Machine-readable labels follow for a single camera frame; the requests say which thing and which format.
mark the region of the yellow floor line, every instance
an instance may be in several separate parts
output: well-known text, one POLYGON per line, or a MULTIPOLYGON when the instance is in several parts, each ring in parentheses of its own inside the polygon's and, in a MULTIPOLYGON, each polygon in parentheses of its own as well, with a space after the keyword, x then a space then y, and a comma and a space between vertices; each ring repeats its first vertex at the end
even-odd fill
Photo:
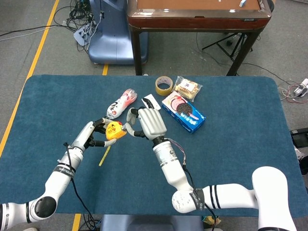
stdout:
MULTIPOLYGON (((108 73, 108 64, 105 64, 104 67, 103 67, 102 75, 106 76, 107 73, 108 73)), ((81 219, 81 214, 80 213, 76 213, 75 214, 75 218, 74 218, 74 222, 73 222, 72 231, 78 231, 79 225, 80 225, 80 219, 81 219)))
POLYGON ((80 219, 81 219, 81 214, 76 213, 75 218, 74 218, 74 222, 73 222, 72 231, 78 231, 79 230, 80 219))
MULTIPOLYGON (((59 0, 56 0, 55 3, 54 3, 54 5, 53 5, 53 8, 52 8, 52 10, 51 10, 51 13, 50 13, 50 16, 49 16, 49 19, 48 19, 48 22, 47 22, 47 26, 50 26, 50 25, 51 25, 51 22, 52 22, 54 13, 55 13, 55 11, 56 11, 56 9, 57 9, 58 3, 59 3, 59 0)), ((44 46, 44 43, 45 43, 45 40, 46 40, 48 31, 49 31, 49 29, 44 30, 42 39, 40 40, 40 43, 39 43, 37 52, 36 52, 36 54, 35 54, 35 56, 34 56, 32 65, 31 65, 30 70, 29 70, 29 72, 28 72, 28 75, 27 75, 27 77, 26 77, 26 79, 25 79, 24 85, 23 85, 23 87, 22 87, 22 89, 21 89, 21 92, 20 92, 19 97, 18 97, 18 99, 17 99, 16 105, 15 105, 15 107, 14 107, 14 109, 13 109, 11 118, 10 118, 9 123, 8 123, 8 126, 7 126, 6 129, 5 129, 4 135, 3 135, 2 140, 1 140, 1 143, 0 143, 0 157, 1 157, 1 155, 2 155, 2 152, 3 152, 3 149, 4 149, 5 143, 6 143, 7 139, 8 139, 9 133, 10 133, 10 131, 11 131, 12 124, 13 124, 13 121, 14 121, 14 119, 15 119, 16 111, 17 111, 17 108, 18 108, 18 105, 19 105, 19 102, 20 102, 20 97, 21 97, 21 94, 22 94, 22 92, 23 92, 25 83, 26 83, 26 81, 33 75, 35 66, 36 66, 36 64, 37 64, 37 62, 38 62, 38 59, 39 59, 39 55, 40 55, 40 53, 41 53, 41 51, 42 51, 42 49, 43 49, 43 46, 44 46)))
POLYGON ((102 73, 103 76, 106 76, 106 75, 107 75, 107 73, 108 73, 108 67, 109 67, 108 64, 105 64, 105 65, 104 65, 103 73, 102 73))

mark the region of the brown table top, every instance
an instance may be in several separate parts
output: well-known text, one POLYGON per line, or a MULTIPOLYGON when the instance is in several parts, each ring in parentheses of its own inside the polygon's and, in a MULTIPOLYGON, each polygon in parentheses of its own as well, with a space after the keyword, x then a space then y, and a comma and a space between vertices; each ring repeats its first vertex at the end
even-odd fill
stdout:
POLYGON ((128 0, 133 30, 247 30, 265 27, 271 18, 267 0, 128 0))
POLYGON ((167 10, 260 10, 258 0, 138 0, 138 9, 167 10))

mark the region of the table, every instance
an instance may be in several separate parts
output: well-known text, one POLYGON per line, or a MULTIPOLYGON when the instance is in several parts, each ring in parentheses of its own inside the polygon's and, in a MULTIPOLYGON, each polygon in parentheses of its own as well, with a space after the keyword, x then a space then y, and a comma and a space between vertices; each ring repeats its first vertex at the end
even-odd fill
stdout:
MULTIPOLYGON (((193 104, 206 115, 205 123, 189 134, 166 111, 160 113, 166 137, 185 148, 187 168, 196 186, 239 183, 252 189, 252 172, 260 166, 274 166, 288 179, 292 216, 308 215, 307 192, 274 81, 266 77, 188 78, 203 85, 193 104)), ((31 77, 0 158, 0 204, 39 197, 57 159, 65 153, 63 143, 73 142, 88 121, 105 115, 126 88, 139 94, 132 107, 142 106, 141 97, 149 93, 160 102, 163 97, 154 90, 155 80, 144 76, 31 77)), ((125 121, 126 113, 120 121, 125 121)), ((104 136, 95 134, 95 139, 104 140, 104 136)), ((182 159, 180 151, 175 151, 182 159)), ((104 148, 87 149, 75 175, 78 193, 92 213, 178 215, 171 204, 175 189, 167 184, 150 141, 123 137, 99 167, 104 152, 104 148)), ((57 212, 86 213, 71 184, 57 212)), ((215 213, 257 216, 254 209, 215 213)))
POLYGON ((247 39, 227 75, 234 76, 271 18, 266 0, 128 0, 136 75, 142 75, 139 34, 153 32, 232 32, 247 39))

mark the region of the oreo box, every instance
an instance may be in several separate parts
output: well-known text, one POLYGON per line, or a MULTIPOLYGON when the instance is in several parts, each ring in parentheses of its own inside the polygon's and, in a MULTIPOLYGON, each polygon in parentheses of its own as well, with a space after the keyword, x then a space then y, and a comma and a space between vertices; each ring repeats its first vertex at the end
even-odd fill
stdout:
POLYGON ((176 91, 162 101, 162 108, 189 133, 195 132, 205 122, 205 116, 176 91))

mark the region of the white card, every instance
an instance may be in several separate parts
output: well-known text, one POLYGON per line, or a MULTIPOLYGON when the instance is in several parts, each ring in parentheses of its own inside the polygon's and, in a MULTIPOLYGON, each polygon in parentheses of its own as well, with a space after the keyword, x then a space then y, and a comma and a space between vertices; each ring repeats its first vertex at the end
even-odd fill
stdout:
MULTIPOLYGON (((154 98, 154 96, 152 94, 149 94, 147 96, 145 96, 144 98, 148 99, 151 101, 151 103, 153 104, 153 107, 156 109, 156 110, 160 110, 161 107, 159 106, 158 102, 156 101, 156 99, 154 98)), ((143 99, 141 99, 143 104, 146 106, 146 108, 149 108, 149 106, 146 104, 145 101, 143 101, 143 99)))
POLYGON ((189 90, 189 91, 192 91, 194 89, 194 84, 190 83, 188 80, 186 79, 183 79, 182 82, 180 83, 180 86, 189 90))

